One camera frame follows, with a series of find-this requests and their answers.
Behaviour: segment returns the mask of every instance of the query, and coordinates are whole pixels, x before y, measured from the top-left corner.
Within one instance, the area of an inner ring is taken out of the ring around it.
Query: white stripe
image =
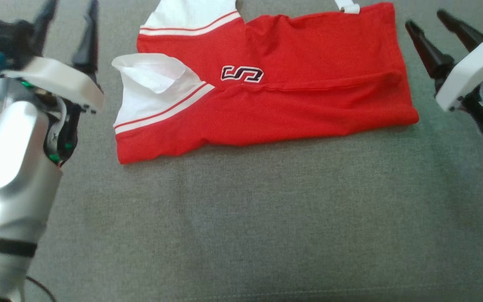
[[[139,31],[140,34],[144,34],[146,36],[200,36],[201,34],[209,33],[214,29],[217,29],[228,22],[234,21],[238,18],[241,18],[238,12],[233,13],[230,16],[227,16],[221,20],[218,20],[215,23],[207,26],[203,29],[198,29],[196,31],[190,31],[185,29],[156,29],[156,30],[149,30],[149,29],[142,29]]]
[[[195,104],[201,97],[203,97],[205,94],[207,94],[211,90],[213,90],[213,88],[215,88],[215,87],[210,85],[210,84],[207,84],[206,86],[200,88],[200,90],[197,91],[193,96],[186,99],[184,102],[180,103],[175,108],[170,109],[169,111],[165,112],[164,114],[158,115],[157,117],[149,118],[149,119],[142,120],[142,121],[139,121],[139,122],[133,122],[131,124],[115,128],[115,134],[119,134],[119,133],[126,132],[126,131],[129,131],[129,130],[134,130],[134,129],[137,129],[137,128],[141,128],[141,127],[144,127],[144,126],[154,124],[156,122],[161,122],[162,120],[166,120],[166,119],[176,115],[177,113],[180,113],[182,110],[187,109],[191,105]]]

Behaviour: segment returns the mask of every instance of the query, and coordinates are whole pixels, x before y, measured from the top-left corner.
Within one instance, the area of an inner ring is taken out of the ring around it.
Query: gray fabric surface
[[[2,0],[0,18],[31,19],[40,2]],[[414,18],[462,58],[436,10],[483,31],[483,1],[394,1],[421,117],[415,126],[205,147],[122,167],[112,128],[122,83],[111,60],[135,52],[138,27],[157,2],[100,3],[107,103],[82,119],[33,277],[61,302],[483,301],[483,138],[467,115],[439,109],[403,26]],[[47,57],[70,60],[85,8],[60,3]],[[240,12],[248,21],[325,10],[334,2],[244,0]],[[47,301],[35,287],[27,294]]]

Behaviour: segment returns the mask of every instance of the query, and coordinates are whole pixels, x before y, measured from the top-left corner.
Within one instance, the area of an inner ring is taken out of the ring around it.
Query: red fabric
[[[205,143],[245,146],[418,121],[391,3],[359,15],[236,19],[201,36],[141,34],[138,50],[176,57],[216,88],[167,120],[117,134],[123,164]],[[222,81],[225,65],[264,75],[259,83]]]

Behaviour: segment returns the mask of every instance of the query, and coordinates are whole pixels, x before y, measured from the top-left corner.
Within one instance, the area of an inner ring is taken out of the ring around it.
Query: black letter with white outline
[[[227,65],[223,67],[223,72],[221,73],[221,81],[225,80],[241,80],[244,78],[245,82],[259,83],[264,76],[264,71],[257,67],[251,66],[240,66],[234,73],[229,73],[234,70],[234,66]]]

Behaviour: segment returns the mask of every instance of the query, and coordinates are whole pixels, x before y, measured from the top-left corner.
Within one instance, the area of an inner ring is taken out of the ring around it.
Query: red stripe
[[[199,31],[201,29],[205,29],[207,27],[210,27],[212,26],[214,23],[217,23],[219,22],[221,19],[224,19],[230,15],[232,15],[233,13],[237,13],[238,11],[233,11],[233,12],[229,12],[228,14],[222,16],[222,17],[219,17],[218,19],[216,19],[215,21],[213,21],[212,23],[210,23],[209,25],[206,25],[205,27],[201,27],[199,29],[175,29],[175,28],[171,28],[171,29],[151,29],[149,27],[141,27],[141,29],[146,29],[147,31]]]
[[[176,103],[175,105],[173,105],[169,109],[166,109],[165,111],[162,111],[162,112],[157,113],[155,115],[150,115],[149,117],[146,117],[146,118],[140,118],[140,119],[132,120],[131,122],[123,122],[122,124],[115,126],[115,129],[117,129],[117,128],[121,127],[121,126],[126,126],[126,125],[129,125],[129,124],[133,124],[135,122],[141,122],[141,121],[144,121],[144,120],[147,120],[147,119],[150,119],[150,118],[155,118],[155,117],[157,117],[159,115],[162,115],[164,113],[167,113],[168,111],[171,111],[176,106],[178,106],[181,103],[187,101],[190,97],[194,96],[195,93],[199,92],[199,90],[201,90],[201,88],[203,88],[206,85],[207,85],[207,83],[202,84],[199,88],[197,88],[194,92],[191,92],[191,94],[188,95],[187,97],[185,97],[182,101],[179,101],[178,103]]]

